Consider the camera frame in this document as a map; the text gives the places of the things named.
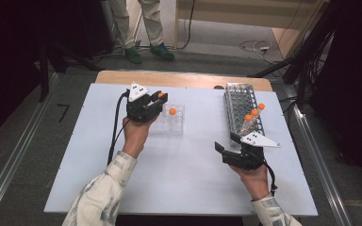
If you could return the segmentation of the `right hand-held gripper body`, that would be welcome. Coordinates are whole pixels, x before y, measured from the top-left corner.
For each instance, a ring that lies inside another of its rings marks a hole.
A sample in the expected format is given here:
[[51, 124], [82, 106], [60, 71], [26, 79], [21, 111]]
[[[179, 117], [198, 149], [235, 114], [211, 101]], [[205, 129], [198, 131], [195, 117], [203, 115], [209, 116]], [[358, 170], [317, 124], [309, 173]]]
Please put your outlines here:
[[241, 137], [240, 152], [222, 155], [222, 162], [243, 170], [256, 170], [266, 163], [263, 148], [280, 148], [281, 144], [256, 131]]

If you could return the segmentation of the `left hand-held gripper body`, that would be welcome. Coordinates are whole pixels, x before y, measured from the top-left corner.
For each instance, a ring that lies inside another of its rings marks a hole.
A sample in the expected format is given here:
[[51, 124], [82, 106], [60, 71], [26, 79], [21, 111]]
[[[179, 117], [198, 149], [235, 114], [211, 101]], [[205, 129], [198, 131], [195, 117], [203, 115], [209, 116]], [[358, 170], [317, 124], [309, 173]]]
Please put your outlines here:
[[147, 108], [151, 102], [149, 89], [132, 82], [126, 104], [127, 117], [134, 122], [150, 121], [158, 115], [158, 111], [150, 111]]

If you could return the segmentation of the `clear plastic tube rack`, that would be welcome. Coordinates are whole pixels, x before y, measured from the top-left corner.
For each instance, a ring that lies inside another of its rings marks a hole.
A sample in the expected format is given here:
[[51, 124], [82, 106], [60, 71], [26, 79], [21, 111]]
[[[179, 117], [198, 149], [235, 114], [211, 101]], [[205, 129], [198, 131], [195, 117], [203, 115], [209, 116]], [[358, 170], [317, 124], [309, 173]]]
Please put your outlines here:
[[185, 107], [165, 104], [159, 117], [150, 127], [154, 135], [182, 135], [184, 132]]

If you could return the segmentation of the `white metal tube rack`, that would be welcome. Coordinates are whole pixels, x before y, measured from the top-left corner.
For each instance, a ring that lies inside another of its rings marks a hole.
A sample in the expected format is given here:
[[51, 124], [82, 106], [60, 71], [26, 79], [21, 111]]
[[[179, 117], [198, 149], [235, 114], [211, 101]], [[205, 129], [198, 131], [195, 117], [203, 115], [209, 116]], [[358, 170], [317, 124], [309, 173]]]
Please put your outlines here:
[[256, 119], [250, 129], [245, 133], [240, 132], [244, 123], [244, 117], [259, 105], [255, 98], [255, 92], [251, 84], [227, 83], [224, 90], [223, 99], [225, 102], [226, 116], [230, 133], [236, 133], [241, 137], [249, 132], [256, 131], [264, 135], [261, 118]]

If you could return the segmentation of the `person's right hand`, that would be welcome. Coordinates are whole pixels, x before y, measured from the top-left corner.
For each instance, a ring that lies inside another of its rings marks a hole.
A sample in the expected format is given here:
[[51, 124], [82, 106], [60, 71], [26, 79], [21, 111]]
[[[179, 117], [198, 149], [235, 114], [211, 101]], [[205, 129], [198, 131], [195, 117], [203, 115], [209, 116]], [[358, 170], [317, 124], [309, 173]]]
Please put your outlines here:
[[270, 194], [267, 168], [264, 165], [255, 170], [244, 170], [231, 166], [231, 170], [239, 176], [253, 201], [261, 200]]

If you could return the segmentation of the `person's left hand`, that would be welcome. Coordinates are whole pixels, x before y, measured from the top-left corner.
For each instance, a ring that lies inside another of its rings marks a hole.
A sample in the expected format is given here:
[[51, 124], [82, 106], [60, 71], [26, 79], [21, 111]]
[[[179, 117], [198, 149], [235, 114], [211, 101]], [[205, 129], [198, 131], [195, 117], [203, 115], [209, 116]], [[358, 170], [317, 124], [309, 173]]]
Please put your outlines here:
[[134, 122], [127, 117], [123, 118], [124, 145], [123, 152], [137, 159], [148, 138], [149, 129], [156, 121], [156, 117], [148, 122]]

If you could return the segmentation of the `wooden table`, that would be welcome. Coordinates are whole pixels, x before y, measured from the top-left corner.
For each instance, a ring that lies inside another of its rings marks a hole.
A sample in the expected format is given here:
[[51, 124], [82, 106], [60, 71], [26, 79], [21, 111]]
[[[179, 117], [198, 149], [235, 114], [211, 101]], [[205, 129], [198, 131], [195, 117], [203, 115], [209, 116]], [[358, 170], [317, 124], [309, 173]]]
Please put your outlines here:
[[207, 73], [167, 73], [144, 71], [101, 71], [95, 82], [98, 84], [128, 85], [137, 82], [145, 86], [214, 89], [227, 83], [251, 84], [254, 91], [272, 91], [266, 78], [235, 77]]

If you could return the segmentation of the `white board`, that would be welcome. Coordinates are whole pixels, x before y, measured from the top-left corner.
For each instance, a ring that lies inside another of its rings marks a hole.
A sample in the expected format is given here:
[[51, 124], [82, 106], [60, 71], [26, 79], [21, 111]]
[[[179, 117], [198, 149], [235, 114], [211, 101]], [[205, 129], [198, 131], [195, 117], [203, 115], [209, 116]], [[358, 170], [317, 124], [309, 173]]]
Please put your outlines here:
[[[47, 213], [65, 213], [81, 188], [107, 166], [113, 128], [125, 105], [124, 85], [90, 86], [47, 203]], [[239, 177], [222, 162], [214, 142], [230, 145], [220, 89], [168, 88], [169, 101], [185, 107], [182, 135], [151, 135], [125, 188], [120, 211], [136, 215], [247, 216], [250, 195]], [[293, 216], [315, 216], [313, 201], [275, 93], [259, 91], [266, 137], [281, 144], [264, 151], [274, 171], [275, 199]]]

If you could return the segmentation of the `dark cabinet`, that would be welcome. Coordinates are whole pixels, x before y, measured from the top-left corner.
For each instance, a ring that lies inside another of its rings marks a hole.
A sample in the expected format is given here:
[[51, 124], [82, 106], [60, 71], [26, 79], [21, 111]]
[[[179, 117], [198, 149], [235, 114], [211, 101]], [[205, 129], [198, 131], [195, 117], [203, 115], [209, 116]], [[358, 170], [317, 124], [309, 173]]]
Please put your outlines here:
[[108, 0], [76, 0], [80, 11], [81, 55], [86, 58], [109, 54], [114, 48], [114, 22]]

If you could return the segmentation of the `black metal stand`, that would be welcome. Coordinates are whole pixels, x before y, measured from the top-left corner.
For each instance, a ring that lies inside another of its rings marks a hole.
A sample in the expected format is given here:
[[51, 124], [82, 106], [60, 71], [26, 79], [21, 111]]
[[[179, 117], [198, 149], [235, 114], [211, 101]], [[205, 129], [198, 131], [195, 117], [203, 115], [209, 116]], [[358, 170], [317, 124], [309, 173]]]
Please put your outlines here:
[[64, 60], [64, 56], [74, 59], [76, 62], [85, 66], [86, 68], [100, 72], [103, 68], [96, 66], [92, 62], [86, 60], [84, 57], [78, 55], [71, 49], [65, 47], [57, 41], [46, 40], [39, 44], [39, 58], [40, 58], [40, 75], [41, 75], [41, 96], [40, 103], [43, 102], [50, 91], [48, 80], [48, 63], [51, 63], [57, 73], [65, 73], [68, 64]]

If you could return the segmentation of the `light wooden furniture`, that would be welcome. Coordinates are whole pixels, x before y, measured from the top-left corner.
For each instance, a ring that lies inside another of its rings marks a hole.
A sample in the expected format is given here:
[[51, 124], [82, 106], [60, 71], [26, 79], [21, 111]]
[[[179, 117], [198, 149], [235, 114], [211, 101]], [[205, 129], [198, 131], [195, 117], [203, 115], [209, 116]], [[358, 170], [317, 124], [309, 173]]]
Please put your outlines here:
[[247, 24], [272, 29], [284, 58], [291, 57], [330, 6], [329, 0], [176, 0], [174, 38], [178, 21]]

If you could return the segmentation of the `black curtain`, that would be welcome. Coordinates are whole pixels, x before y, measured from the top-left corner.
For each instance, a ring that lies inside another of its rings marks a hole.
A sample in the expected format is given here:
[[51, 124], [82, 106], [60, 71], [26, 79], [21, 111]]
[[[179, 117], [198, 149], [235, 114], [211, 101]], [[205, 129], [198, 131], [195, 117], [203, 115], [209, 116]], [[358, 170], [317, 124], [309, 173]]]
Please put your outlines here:
[[341, 0], [334, 38], [309, 99], [340, 135], [343, 155], [362, 167], [362, 0]]
[[66, 64], [56, 47], [55, 20], [67, 0], [0, 0], [0, 127], [42, 81], [35, 62], [46, 56], [54, 69]]

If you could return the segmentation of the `aluminium floor rail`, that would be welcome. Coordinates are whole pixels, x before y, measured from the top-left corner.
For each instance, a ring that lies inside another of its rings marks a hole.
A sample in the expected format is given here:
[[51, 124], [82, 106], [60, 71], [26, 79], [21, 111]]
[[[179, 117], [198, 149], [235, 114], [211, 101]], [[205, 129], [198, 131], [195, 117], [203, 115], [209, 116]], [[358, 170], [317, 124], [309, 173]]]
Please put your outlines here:
[[33, 91], [0, 129], [0, 226], [48, 226], [61, 219], [44, 207], [66, 133], [57, 105], [63, 77], [50, 75], [45, 100]]
[[293, 115], [299, 125], [304, 138], [311, 162], [316, 169], [317, 175], [321, 181], [321, 187], [325, 194], [329, 207], [332, 210], [337, 226], [352, 226], [350, 216], [337, 191], [336, 184], [332, 175], [324, 162], [320, 149], [307, 121], [305, 113], [302, 113], [297, 104], [292, 107]]

